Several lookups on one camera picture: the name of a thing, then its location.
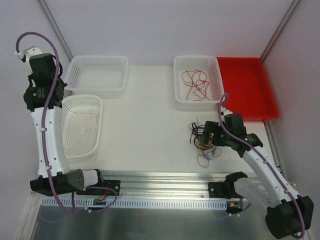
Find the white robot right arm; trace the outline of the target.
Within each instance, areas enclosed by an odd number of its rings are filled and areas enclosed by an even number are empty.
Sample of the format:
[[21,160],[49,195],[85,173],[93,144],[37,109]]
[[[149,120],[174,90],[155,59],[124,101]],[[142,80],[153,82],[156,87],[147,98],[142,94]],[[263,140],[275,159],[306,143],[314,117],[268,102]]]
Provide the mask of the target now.
[[255,185],[242,171],[231,173],[213,192],[222,198],[239,196],[264,214],[268,230],[276,239],[292,236],[302,239],[311,227],[314,203],[301,196],[277,168],[259,137],[247,133],[240,114],[221,114],[218,122],[206,121],[199,137],[201,146],[230,147],[254,171],[264,189]]

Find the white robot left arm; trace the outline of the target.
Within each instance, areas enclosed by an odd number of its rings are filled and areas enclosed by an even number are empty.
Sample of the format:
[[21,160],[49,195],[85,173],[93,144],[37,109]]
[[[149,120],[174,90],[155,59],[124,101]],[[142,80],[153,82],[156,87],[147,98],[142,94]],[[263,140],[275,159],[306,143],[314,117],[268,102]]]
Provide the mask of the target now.
[[98,169],[71,170],[64,152],[61,131],[62,100],[66,83],[51,53],[29,58],[31,74],[23,100],[30,111],[38,145],[37,178],[30,181],[32,191],[45,196],[81,192],[88,188],[99,195],[105,189]]

